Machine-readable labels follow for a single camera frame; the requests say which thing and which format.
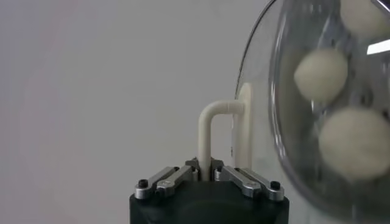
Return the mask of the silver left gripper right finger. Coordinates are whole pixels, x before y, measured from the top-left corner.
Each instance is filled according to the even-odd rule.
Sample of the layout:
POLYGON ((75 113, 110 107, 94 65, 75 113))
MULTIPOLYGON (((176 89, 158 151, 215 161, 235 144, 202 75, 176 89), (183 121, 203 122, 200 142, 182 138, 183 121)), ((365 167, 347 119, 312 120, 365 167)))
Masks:
POLYGON ((285 190, 278 181, 269 181, 249 168, 225 166, 221 160, 211 159, 213 181, 229 181, 249 198, 265 197, 270 201, 283 201, 285 190))

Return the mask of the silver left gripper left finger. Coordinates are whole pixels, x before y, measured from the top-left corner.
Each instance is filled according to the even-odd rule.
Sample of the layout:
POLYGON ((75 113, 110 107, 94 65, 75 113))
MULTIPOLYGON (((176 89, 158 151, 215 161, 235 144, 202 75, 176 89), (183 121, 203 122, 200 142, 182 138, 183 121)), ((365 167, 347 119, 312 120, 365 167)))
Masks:
POLYGON ((197 158, 185 161, 182 167, 165 167, 150 178, 140 179, 133 195, 138 200, 148 200, 156 194, 170 197, 184 181, 198 181, 199 172, 197 158))

